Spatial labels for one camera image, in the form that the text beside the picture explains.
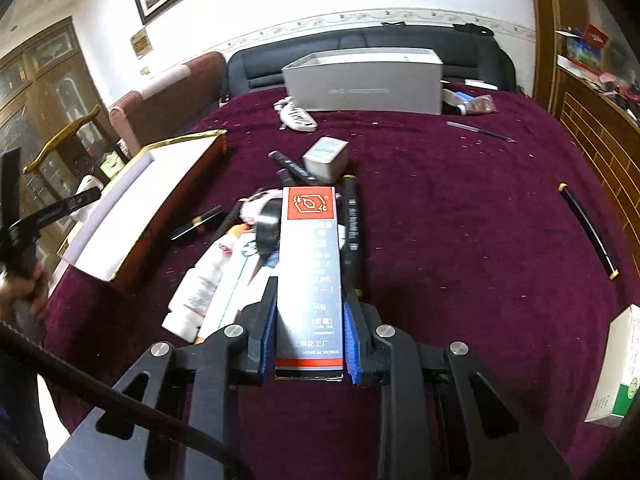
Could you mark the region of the person's left hand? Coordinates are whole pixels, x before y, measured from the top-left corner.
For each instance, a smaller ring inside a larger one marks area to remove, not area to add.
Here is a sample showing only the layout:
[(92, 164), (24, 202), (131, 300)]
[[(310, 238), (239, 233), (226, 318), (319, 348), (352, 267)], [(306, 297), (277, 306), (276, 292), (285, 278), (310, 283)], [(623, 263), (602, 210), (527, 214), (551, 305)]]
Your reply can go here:
[(41, 260), (35, 262), (30, 278), (21, 278), (9, 273), (1, 274), (1, 319), (18, 326), (16, 306), (24, 301), (28, 304), (29, 316), (43, 321), (48, 315), (48, 298), (51, 273)]

